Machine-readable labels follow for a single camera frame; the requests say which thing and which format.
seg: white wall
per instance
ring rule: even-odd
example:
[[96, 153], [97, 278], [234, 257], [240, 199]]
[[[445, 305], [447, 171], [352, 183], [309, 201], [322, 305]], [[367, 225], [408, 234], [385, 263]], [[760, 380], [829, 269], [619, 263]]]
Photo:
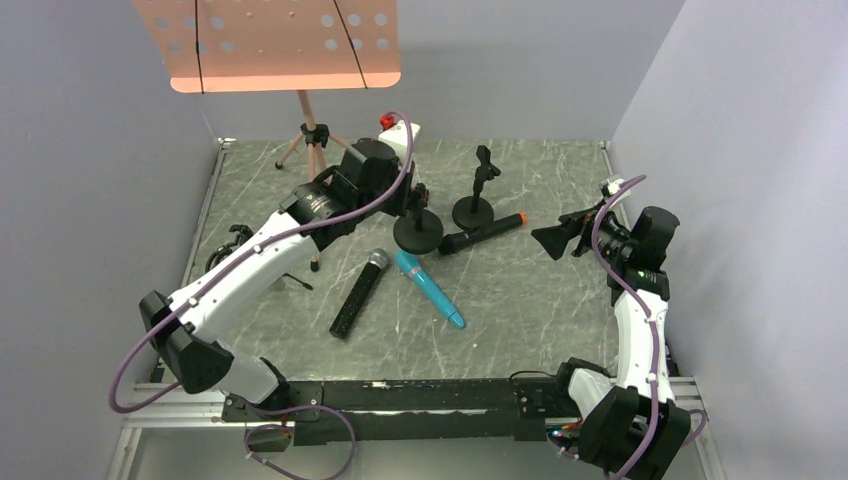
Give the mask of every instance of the white wall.
[[103, 478], [109, 382], [138, 300], [179, 282], [217, 142], [128, 1], [6, 2], [0, 65], [0, 477]]
[[848, 9], [688, 0], [613, 141], [681, 219], [670, 340], [731, 479], [844, 478]]
[[[402, 77], [312, 94], [319, 122], [373, 135], [401, 108], [430, 138], [608, 139], [683, 0], [399, 0]], [[218, 136], [288, 139], [293, 92], [207, 94]]]

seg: marble surface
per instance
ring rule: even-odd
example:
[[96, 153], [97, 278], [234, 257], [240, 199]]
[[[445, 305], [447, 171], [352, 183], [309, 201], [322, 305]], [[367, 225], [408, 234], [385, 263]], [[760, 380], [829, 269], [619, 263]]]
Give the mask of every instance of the marble surface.
[[[516, 370], [555, 372], [571, 356], [615, 373], [618, 336], [604, 274], [591, 255], [554, 262], [530, 236], [567, 211], [597, 202], [598, 182], [608, 175], [597, 142], [440, 141], [422, 139], [416, 150], [417, 180], [430, 190], [430, 210], [446, 233], [453, 204], [471, 193], [478, 144], [492, 150], [502, 175], [483, 197], [496, 218], [519, 211], [528, 225], [456, 255], [437, 252], [421, 264], [459, 308], [466, 328], [448, 323], [413, 282], [391, 265], [360, 314], [347, 341], [330, 327], [364, 264], [368, 250], [394, 254], [394, 219], [377, 214], [321, 254], [321, 271], [308, 262], [275, 282], [233, 321], [221, 339], [238, 350], [271, 360], [289, 379], [425, 379], [505, 377]], [[278, 171], [284, 142], [235, 142], [215, 190], [192, 279], [206, 259], [229, 242], [231, 224], [257, 230], [293, 187], [308, 178], [297, 154]], [[328, 163], [341, 150], [328, 147]]]

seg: aluminum frame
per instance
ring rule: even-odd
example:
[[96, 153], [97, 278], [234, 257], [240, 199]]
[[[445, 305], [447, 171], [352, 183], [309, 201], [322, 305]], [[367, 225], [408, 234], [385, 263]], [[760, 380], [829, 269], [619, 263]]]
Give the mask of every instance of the aluminum frame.
[[[209, 204], [212, 201], [212, 195], [215, 193], [218, 177], [220, 176], [223, 163], [229, 151], [231, 139], [221, 139], [220, 141], [221, 148], [218, 152], [218, 158], [200, 212], [200, 219], [194, 234], [189, 262], [183, 275], [183, 285], [188, 281], [189, 272], [191, 271], [194, 256], [200, 242], [200, 234], [206, 222]], [[610, 174], [612, 174], [612, 168], [609, 164], [603, 142], [601, 142], [599, 148], [602, 151], [602, 155], [604, 155], [604, 160], [607, 163]], [[619, 206], [619, 212], [622, 219], [627, 222], [623, 207]], [[671, 381], [672, 392], [674, 392], [676, 397], [677, 406], [685, 410], [702, 409], [706, 411], [694, 378], [671, 377], [669, 380]], [[167, 384], [161, 383], [136, 384], [130, 403], [139, 403], [166, 386]], [[238, 428], [243, 430], [264, 423], [223, 422], [221, 420], [221, 411], [224, 408], [224, 401], [224, 394], [219, 391], [207, 391], [189, 395], [180, 387], [147, 408], [125, 416], [106, 479], [129, 480], [144, 429]], [[693, 416], [692, 429], [698, 425], [699, 421], [700, 418], [698, 416]], [[295, 426], [295, 422], [288, 422], [287, 425], [293, 427]], [[698, 456], [701, 459], [705, 478], [707, 480], [726, 480], [727, 477], [718, 455], [718, 448], [716, 447], [715, 437], [713, 436], [709, 421], [707, 421], [704, 430], [698, 436], [697, 440], [695, 440], [695, 447], [698, 449]]]

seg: cable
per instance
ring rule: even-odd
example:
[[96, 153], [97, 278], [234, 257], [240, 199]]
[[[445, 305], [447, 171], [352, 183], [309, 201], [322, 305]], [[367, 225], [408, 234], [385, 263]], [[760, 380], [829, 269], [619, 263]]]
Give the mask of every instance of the cable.
[[197, 76], [200, 78], [200, 94], [206, 93], [203, 88], [203, 67], [200, 66], [200, 18], [197, 16], [197, 4], [200, 0], [194, 0], [194, 53], [197, 56]]
[[[615, 204], [615, 202], [619, 198], [621, 198], [622, 195], [627, 193], [631, 188], [633, 188], [639, 182], [646, 178], [647, 177], [645, 175], [639, 175], [624, 182], [624, 184], [621, 185], [621, 189], [619, 189], [619, 191], [616, 192], [613, 196], [608, 198], [607, 201], [604, 203], [604, 206], [601, 207], [600, 210], [598, 210], [598, 214], [595, 216], [595, 222], [592, 225], [592, 251], [595, 253], [595, 259], [598, 260], [598, 263], [601, 264], [601, 268], [603, 268], [607, 272], [607, 275], [610, 276], [610, 278], [615, 280], [617, 284], [621, 285], [621, 287], [636, 300], [636, 303], [638, 303], [639, 306], [642, 307], [642, 310], [645, 311], [646, 317], [650, 319], [651, 309], [648, 308], [648, 304], [646, 304], [645, 301], [642, 300], [642, 297], [640, 297], [639, 294], [636, 293], [636, 290], [634, 290], [633, 287], [628, 285], [627, 282], [624, 281], [624, 279], [622, 279], [617, 273], [615, 273], [615, 271], [613, 271], [610, 264], [607, 263], [606, 260], [604, 260], [604, 257], [601, 255], [601, 251], [598, 248], [598, 233], [601, 228], [601, 223], [603, 223], [603, 219], [604, 217], [606, 217], [610, 208]], [[633, 451], [633, 454], [630, 455], [630, 458], [628, 458], [626, 462], [624, 462], [624, 465], [621, 466], [618, 472], [615, 472], [612, 477], [606, 477], [611, 478], [612, 480], [620, 480], [630, 472], [633, 466], [636, 465], [636, 463], [638, 463], [639, 460], [642, 458], [642, 455], [644, 455], [645, 451], [648, 450], [648, 447], [651, 445], [651, 442], [654, 439], [654, 435], [657, 432], [657, 423], [659, 422], [660, 409], [659, 387], [657, 386], [657, 371], [659, 370], [660, 363], [660, 333], [657, 329], [656, 322], [649, 321], [648, 325], [650, 325], [651, 327], [651, 338], [653, 340], [653, 351], [651, 352], [650, 370], [653, 379], [651, 379], [649, 382], [651, 385], [651, 416], [648, 421], [648, 431], [647, 433], [645, 433], [645, 436], [642, 438], [642, 441], [639, 442], [639, 446], [636, 447], [636, 450]]]
[[698, 427], [695, 429], [695, 431], [690, 433], [689, 436], [686, 437], [686, 440], [683, 440], [684, 447], [694, 442], [695, 439], [698, 438], [698, 435], [700, 435], [701, 432], [704, 431], [704, 428], [707, 426], [707, 420], [709, 420], [709, 418], [707, 418], [706, 410], [700, 408], [696, 408], [695, 410], [689, 410], [689, 415], [692, 415], [693, 413], [697, 413], [698, 415], [700, 415], [701, 421], [698, 423]]
[[[266, 416], [288, 415], [290, 413], [302, 412], [307, 410], [320, 410], [322, 412], [327, 412], [329, 414], [335, 415], [339, 420], [342, 421], [342, 423], [344, 423], [345, 427], [347, 427], [348, 433], [350, 433], [350, 453], [348, 453], [347, 459], [336, 473], [330, 475], [329, 477], [322, 478], [321, 480], [334, 480], [336, 478], [339, 478], [340, 476], [342, 476], [342, 474], [344, 474], [345, 471], [347, 471], [347, 469], [350, 467], [350, 464], [353, 462], [353, 456], [356, 453], [356, 434], [353, 431], [353, 425], [351, 425], [350, 420], [345, 418], [345, 416], [342, 415], [341, 412], [339, 412], [338, 410], [334, 410], [330, 407], [325, 407], [323, 405], [303, 405], [300, 407], [285, 408], [283, 410], [262, 410], [251, 405], [250, 402], [246, 400], [244, 401], [244, 403], [245, 405], [248, 405], [249, 408], [254, 412]], [[283, 467], [277, 465], [274, 462], [269, 461], [266, 458], [262, 458], [256, 452], [250, 449], [250, 437], [256, 432], [268, 430], [278, 430], [282, 433], [291, 432], [291, 428], [286, 427], [284, 425], [278, 425], [276, 423], [268, 423], [265, 425], [259, 425], [258, 427], [251, 428], [244, 436], [244, 450], [247, 452], [247, 458], [252, 458], [253, 460], [256, 460], [257, 462], [270, 468], [271, 470], [274, 470], [275, 472], [285, 475], [293, 480], [309, 480], [305, 477], [301, 477], [299, 475], [289, 472], [288, 470], [284, 469]]]
[[554, 378], [556, 376], [556, 375], [551, 375], [548, 372], [543, 372], [541, 370], [519, 370], [519, 371], [513, 373], [512, 375], [510, 375], [509, 378], [507, 378], [507, 381], [511, 383], [513, 378], [517, 377], [518, 375], [523, 375], [525, 373], [538, 373], [540, 375], [545, 375], [545, 376], [548, 376], [548, 377], [551, 377], [551, 378]]
[[336, 6], [336, 12], [339, 14], [339, 21], [342, 22], [342, 28], [345, 29], [345, 36], [347, 36], [347, 43], [350, 44], [350, 51], [353, 52], [353, 59], [356, 60], [356, 68], [359, 69], [359, 76], [362, 78], [362, 86], [368, 90], [368, 83], [365, 82], [365, 74], [362, 73], [362, 65], [359, 63], [359, 55], [356, 54], [356, 47], [353, 46], [353, 39], [350, 38], [350, 32], [347, 31], [347, 24], [345, 23], [342, 11], [339, 8], [339, 2], [333, 0], [333, 4]]
[[[403, 112], [389, 112], [392, 115], [399, 116], [406, 125], [412, 125], [409, 121], [409, 118]], [[352, 212], [345, 213], [344, 215], [339, 215], [338, 217], [333, 217], [327, 220], [321, 220], [317, 222], [308, 223], [306, 225], [301, 225], [299, 227], [293, 228], [291, 230], [278, 233], [276, 235], [271, 235], [265, 240], [258, 243], [261, 250], [265, 250], [269, 245], [279, 242], [280, 240], [284, 240], [292, 235], [296, 235], [298, 233], [310, 232], [312, 230], [323, 228], [329, 225], [334, 225], [336, 223], [346, 222], [348, 220], [353, 220], [359, 216], [365, 215], [366, 213], [376, 210], [380, 205], [382, 205], [386, 200], [388, 200], [392, 195], [394, 195], [395, 191], [400, 187], [400, 184], [403, 182], [404, 177], [409, 173], [410, 168], [412, 167], [412, 151], [413, 151], [413, 137], [412, 137], [412, 129], [406, 129], [406, 141], [408, 148], [406, 149], [406, 158], [404, 159], [404, 163], [401, 166], [400, 173], [398, 173], [395, 181], [389, 186], [389, 188], [379, 197], [377, 197], [373, 202], [365, 205], [364, 207], [357, 208]], [[232, 272], [236, 267], [238, 267], [242, 262], [244, 262], [247, 258], [254, 255], [254, 250], [247, 250], [239, 254], [237, 257], [233, 259], [232, 262], [225, 265], [221, 271], [216, 273], [209, 279], [209, 281], [200, 287], [194, 295], [195, 300], [200, 300], [209, 290], [212, 289], [215, 285], [217, 285], [221, 280], [224, 279], [230, 272]], [[188, 302], [184, 302], [182, 305], [177, 306], [174, 310], [168, 314], [165, 318], [162, 319], [159, 323], [157, 323], [153, 328], [150, 329], [135, 345], [130, 349], [127, 353], [126, 357], [121, 360], [121, 363], [118, 365], [118, 371], [115, 374], [115, 378], [112, 380], [112, 384], [109, 386], [109, 407], [117, 413], [127, 414], [136, 412], [141, 410], [142, 408], [150, 405], [156, 400], [160, 399], [163, 395], [170, 392], [171, 390], [177, 388], [179, 386], [179, 382], [174, 382], [171, 385], [168, 385], [164, 389], [155, 393], [150, 398], [143, 400], [142, 402], [132, 405], [132, 406], [124, 406], [118, 404], [117, 395], [118, 395], [118, 385], [121, 382], [121, 377], [124, 376], [124, 372], [126, 372], [127, 367], [129, 367], [130, 362], [135, 358], [139, 351], [147, 345], [153, 337], [161, 332], [168, 324], [177, 319], [180, 315], [188, 310], [189, 304]]]

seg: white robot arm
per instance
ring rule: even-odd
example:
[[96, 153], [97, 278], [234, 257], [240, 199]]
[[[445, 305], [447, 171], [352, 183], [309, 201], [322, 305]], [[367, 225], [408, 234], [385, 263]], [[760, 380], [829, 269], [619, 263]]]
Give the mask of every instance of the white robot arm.
[[576, 437], [580, 460], [620, 471], [615, 478], [654, 479], [668, 468], [690, 424], [689, 413], [675, 405], [661, 354], [670, 298], [668, 277], [661, 266], [680, 222], [658, 207], [645, 208], [632, 230], [621, 225], [615, 214], [604, 215], [606, 205], [635, 181], [626, 184], [617, 180], [603, 184], [600, 203], [563, 215], [560, 225], [536, 229], [532, 235], [555, 260], [572, 238], [579, 237], [573, 256], [596, 246], [599, 260], [608, 264], [607, 285], [612, 289], [619, 334], [618, 376], [612, 378], [603, 367], [572, 358], [555, 377], [559, 402], [576, 404], [583, 419]]
[[[147, 330], [174, 312], [170, 305], [187, 304], [175, 321], [153, 337], [154, 348], [188, 393], [210, 388], [243, 397], [263, 409], [287, 406], [288, 383], [265, 359], [223, 345], [219, 338], [243, 306], [265, 291], [294, 265], [308, 261], [335, 239], [350, 234], [366, 216], [295, 234], [268, 244], [267, 239], [317, 220], [356, 210], [386, 192], [400, 173], [398, 146], [406, 152], [407, 132], [390, 132], [387, 141], [360, 139], [338, 166], [332, 166], [297, 187], [280, 208], [243, 245], [203, 277], [169, 297], [151, 292], [140, 302]], [[413, 140], [418, 133], [413, 124]], [[423, 184], [411, 186], [414, 166], [379, 211], [403, 216], [411, 204], [428, 194]]]
[[[668, 303], [659, 295], [646, 290], [638, 290], [637, 293], [650, 307], [650, 321], [656, 322], [660, 345], [665, 345], [663, 330]], [[640, 396], [651, 398], [651, 388], [645, 379], [651, 373], [654, 346], [645, 312], [632, 295], [624, 292], [615, 302], [615, 319], [618, 324], [618, 376], [612, 379], [600, 372], [579, 368], [574, 371], [568, 384], [568, 394], [577, 403], [583, 418], [592, 413], [613, 386], [633, 388]], [[657, 382], [659, 402], [674, 401], [665, 361], [657, 365]]]

